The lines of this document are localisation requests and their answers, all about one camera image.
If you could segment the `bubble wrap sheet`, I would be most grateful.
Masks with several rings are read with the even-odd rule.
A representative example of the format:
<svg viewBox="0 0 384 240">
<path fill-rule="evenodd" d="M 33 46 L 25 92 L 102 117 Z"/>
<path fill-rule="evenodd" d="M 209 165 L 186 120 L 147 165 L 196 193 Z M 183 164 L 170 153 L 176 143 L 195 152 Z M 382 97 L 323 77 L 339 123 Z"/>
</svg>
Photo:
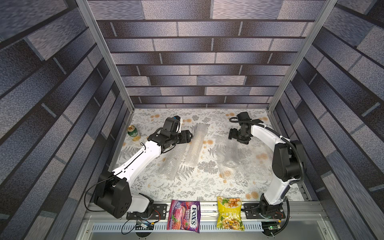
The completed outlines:
<svg viewBox="0 0 384 240">
<path fill-rule="evenodd" d="M 259 188 L 265 191 L 273 178 L 273 151 L 257 138 L 252 138 L 248 145 L 238 143 L 239 165 L 237 168 L 227 168 L 222 165 L 222 151 L 227 137 L 218 137 L 213 154 L 217 160 L 219 176 L 232 182 L 233 185 L 245 187 L 247 190 Z"/>
</svg>

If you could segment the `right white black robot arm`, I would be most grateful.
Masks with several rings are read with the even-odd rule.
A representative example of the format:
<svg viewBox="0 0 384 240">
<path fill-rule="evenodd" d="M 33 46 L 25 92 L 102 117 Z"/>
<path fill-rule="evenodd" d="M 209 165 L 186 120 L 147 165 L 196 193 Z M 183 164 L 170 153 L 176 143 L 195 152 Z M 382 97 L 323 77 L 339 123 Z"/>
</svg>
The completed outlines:
<svg viewBox="0 0 384 240">
<path fill-rule="evenodd" d="M 273 179 L 267 191 L 261 195 L 257 210 L 263 215 L 279 211 L 291 185 L 304 179 L 303 144 L 283 137 L 259 119 L 252 120 L 248 112 L 239 113 L 229 121 L 240 125 L 239 129 L 230 129 L 230 140 L 235 139 L 247 145 L 252 137 L 256 137 L 273 151 Z"/>
</svg>

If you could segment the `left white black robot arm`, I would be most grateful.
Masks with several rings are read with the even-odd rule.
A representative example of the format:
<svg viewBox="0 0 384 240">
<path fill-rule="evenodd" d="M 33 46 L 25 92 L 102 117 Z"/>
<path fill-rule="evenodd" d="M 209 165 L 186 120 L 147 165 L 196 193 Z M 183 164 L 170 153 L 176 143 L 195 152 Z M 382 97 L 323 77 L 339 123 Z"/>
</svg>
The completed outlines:
<svg viewBox="0 0 384 240">
<path fill-rule="evenodd" d="M 182 123 L 179 116 L 167 118 L 129 160 L 111 172 L 103 171 L 95 185 L 94 203 L 116 219 L 127 212 L 151 214 L 151 198 L 132 195 L 131 184 L 151 161 L 176 145 L 191 142 L 193 134 L 182 130 Z"/>
</svg>

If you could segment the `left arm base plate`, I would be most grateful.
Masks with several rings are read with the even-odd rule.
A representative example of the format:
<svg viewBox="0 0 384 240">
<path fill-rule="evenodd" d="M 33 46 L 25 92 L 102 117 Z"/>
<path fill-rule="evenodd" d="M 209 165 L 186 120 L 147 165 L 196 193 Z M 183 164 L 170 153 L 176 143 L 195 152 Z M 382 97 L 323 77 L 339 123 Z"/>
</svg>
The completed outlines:
<svg viewBox="0 0 384 240">
<path fill-rule="evenodd" d="M 127 212 L 127 220 L 165 220 L 167 217 L 167 204 L 150 204 L 148 208 L 142 212 Z"/>
</svg>

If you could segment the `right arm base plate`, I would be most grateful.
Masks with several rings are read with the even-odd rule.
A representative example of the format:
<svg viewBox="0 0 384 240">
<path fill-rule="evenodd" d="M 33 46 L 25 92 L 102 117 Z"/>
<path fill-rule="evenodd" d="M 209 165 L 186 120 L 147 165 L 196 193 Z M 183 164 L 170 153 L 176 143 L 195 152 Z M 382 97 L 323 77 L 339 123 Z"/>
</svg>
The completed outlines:
<svg viewBox="0 0 384 240">
<path fill-rule="evenodd" d="M 245 213 L 247 219 L 265 219 L 265 220 L 282 220 L 286 218 L 283 210 L 283 204 L 264 205 L 259 203 L 243 204 L 242 212 Z"/>
</svg>

